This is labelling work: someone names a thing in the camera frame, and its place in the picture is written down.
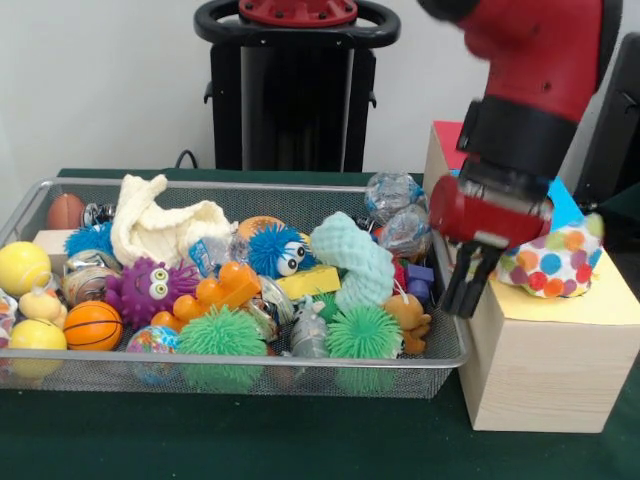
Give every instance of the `colorful polka dot toy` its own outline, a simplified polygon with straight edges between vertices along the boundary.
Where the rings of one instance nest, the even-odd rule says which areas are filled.
[[[506,252],[496,276],[537,297],[577,297],[591,286],[603,237],[602,217],[589,215]]]

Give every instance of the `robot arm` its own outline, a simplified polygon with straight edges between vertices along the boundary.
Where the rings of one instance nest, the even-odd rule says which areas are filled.
[[[548,231],[549,185],[604,77],[622,0],[418,1],[490,62],[485,96],[471,103],[458,140],[468,157],[430,199],[431,225],[465,244],[443,308],[468,318],[502,252]]]

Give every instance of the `wire mesh basket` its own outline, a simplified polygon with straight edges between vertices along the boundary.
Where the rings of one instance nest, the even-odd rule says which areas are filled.
[[[116,203],[119,191],[119,180],[43,181],[29,191],[0,231],[0,245],[33,240],[45,228],[49,206],[63,193],[85,202]],[[169,182],[157,203],[179,208],[212,200],[230,221],[272,215],[310,233],[336,211],[365,214],[363,193],[361,187]],[[443,245],[436,242],[435,247]],[[432,398],[451,370],[466,361],[468,330],[457,318],[439,310],[430,313],[433,328],[428,348],[420,356],[386,360],[127,353],[124,347],[132,333],[126,332],[120,351],[115,352],[0,349],[0,388]],[[288,349],[288,333],[285,330],[271,345],[276,352]],[[19,371],[42,375],[25,378]],[[161,372],[161,381],[149,381],[150,372]],[[228,381],[247,375],[253,379],[250,385]],[[203,383],[196,377],[213,380]]]

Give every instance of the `mint green knit toy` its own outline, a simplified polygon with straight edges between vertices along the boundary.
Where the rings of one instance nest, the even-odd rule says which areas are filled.
[[[338,308],[346,312],[360,305],[382,305],[393,293],[392,255],[378,246],[345,213],[336,212],[311,233],[318,260],[348,273],[336,293]]]
[[[266,355],[256,321],[241,310],[215,309],[189,322],[179,337],[178,353],[191,355]],[[201,392],[247,393],[262,366],[184,364],[187,383]]]

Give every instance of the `purple spiky ball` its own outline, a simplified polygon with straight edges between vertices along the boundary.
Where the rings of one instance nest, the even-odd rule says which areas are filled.
[[[156,313],[171,312],[173,302],[192,295],[199,281],[195,266],[166,268],[164,262],[139,258],[133,267],[124,267],[120,279],[107,278],[105,301],[138,330],[149,325]]]

